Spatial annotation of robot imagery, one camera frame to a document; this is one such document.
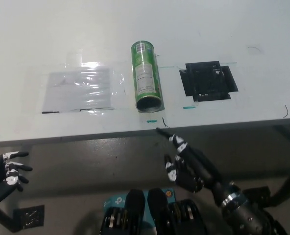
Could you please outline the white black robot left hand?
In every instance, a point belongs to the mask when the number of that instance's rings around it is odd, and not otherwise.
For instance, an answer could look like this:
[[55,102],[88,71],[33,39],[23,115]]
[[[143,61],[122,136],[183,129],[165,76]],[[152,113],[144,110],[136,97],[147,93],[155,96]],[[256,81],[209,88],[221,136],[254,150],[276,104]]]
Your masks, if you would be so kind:
[[32,171],[32,167],[13,161],[14,158],[28,155],[29,153],[26,151],[0,154],[0,202],[15,190],[23,191],[22,183],[29,183],[29,180],[21,175],[19,171]]

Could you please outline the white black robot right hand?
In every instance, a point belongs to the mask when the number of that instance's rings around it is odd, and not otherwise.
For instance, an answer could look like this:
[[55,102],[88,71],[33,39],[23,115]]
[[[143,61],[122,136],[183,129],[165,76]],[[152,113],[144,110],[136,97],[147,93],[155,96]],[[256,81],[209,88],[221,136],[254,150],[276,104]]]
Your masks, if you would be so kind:
[[215,204],[225,207],[237,197],[237,190],[224,182],[221,174],[211,161],[199,150],[194,150],[180,136],[170,134],[165,129],[156,131],[176,148],[174,160],[164,156],[165,169],[171,182],[189,192],[199,192],[202,188],[210,190]]

